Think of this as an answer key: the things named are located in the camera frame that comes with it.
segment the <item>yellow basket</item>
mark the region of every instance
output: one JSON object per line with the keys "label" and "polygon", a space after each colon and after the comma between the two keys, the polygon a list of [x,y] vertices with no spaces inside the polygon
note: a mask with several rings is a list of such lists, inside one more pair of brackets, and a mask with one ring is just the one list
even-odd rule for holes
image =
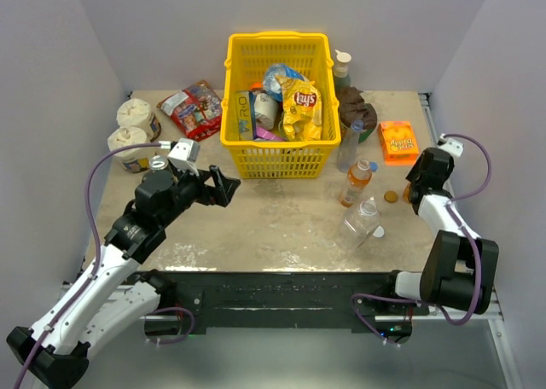
{"label": "yellow basket", "polygon": [[[313,142],[252,142],[239,140],[231,98],[261,82],[273,63],[286,63],[315,81],[322,98],[322,140]],[[222,101],[222,144],[231,152],[243,178],[317,177],[330,152],[341,141],[328,38],[321,33],[236,33],[229,38]]]}

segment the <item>lay's chip bag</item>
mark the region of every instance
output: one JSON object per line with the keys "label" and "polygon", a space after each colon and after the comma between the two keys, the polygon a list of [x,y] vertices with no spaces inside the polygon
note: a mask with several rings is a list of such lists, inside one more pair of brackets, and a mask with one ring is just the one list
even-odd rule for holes
{"label": "lay's chip bag", "polygon": [[304,80],[284,76],[276,76],[276,80],[282,89],[282,128],[288,140],[321,140],[322,99],[318,89]]}

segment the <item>snack box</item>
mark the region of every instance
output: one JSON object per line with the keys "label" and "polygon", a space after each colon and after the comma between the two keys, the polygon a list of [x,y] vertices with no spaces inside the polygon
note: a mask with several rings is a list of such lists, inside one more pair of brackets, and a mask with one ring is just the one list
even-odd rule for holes
{"label": "snack box", "polygon": [[240,140],[254,140],[256,119],[254,118],[254,95],[248,90],[235,93],[235,110],[239,124]]}
{"label": "snack box", "polygon": [[381,122],[377,131],[386,165],[415,163],[419,148],[410,122]]}

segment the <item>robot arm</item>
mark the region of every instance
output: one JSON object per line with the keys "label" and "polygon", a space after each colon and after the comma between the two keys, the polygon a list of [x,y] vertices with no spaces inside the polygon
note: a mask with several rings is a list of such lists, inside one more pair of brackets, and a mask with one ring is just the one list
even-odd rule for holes
{"label": "robot arm", "polygon": [[[92,274],[94,260],[50,312],[30,328],[17,327],[9,334],[8,344],[21,363],[39,342],[29,369],[47,386],[75,385],[89,360],[108,341],[158,307],[172,285],[154,273],[144,276],[122,299],[102,309],[112,292],[166,238],[166,227],[194,202],[224,207],[230,203],[241,182],[226,178],[214,165],[209,171],[198,170],[198,152],[197,142],[181,139],[167,160],[156,156],[152,171],[136,187],[135,199],[106,235],[96,275]],[[205,184],[210,177],[215,186]],[[89,279],[90,285],[77,295]],[[51,328],[55,314],[74,297],[77,298]],[[40,342],[44,330],[48,333]]]}
{"label": "robot arm", "polygon": [[465,227],[476,241],[481,258],[480,295],[475,313],[482,314],[491,299],[498,245],[482,239],[470,229],[452,204],[453,197],[444,189],[453,172],[454,159],[461,156],[462,150],[460,142],[442,136],[437,148],[423,151],[406,177],[409,202],[415,214],[428,224],[435,241],[422,273],[402,271],[397,274],[395,294],[467,311],[473,296],[474,273],[456,270],[457,262],[463,262],[468,270],[474,270],[472,248],[461,230]]}

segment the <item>snack bag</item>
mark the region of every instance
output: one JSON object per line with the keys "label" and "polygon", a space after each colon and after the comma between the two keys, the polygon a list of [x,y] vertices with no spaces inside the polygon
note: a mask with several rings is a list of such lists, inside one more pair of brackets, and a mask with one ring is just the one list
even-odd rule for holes
{"label": "snack bag", "polygon": [[222,107],[211,86],[201,80],[157,104],[188,139],[203,140],[220,130]]}
{"label": "snack bag", "polygon": [[290,141],[321,140],[322,99],[311,82],[277,76],[282,88],[282,128]]}

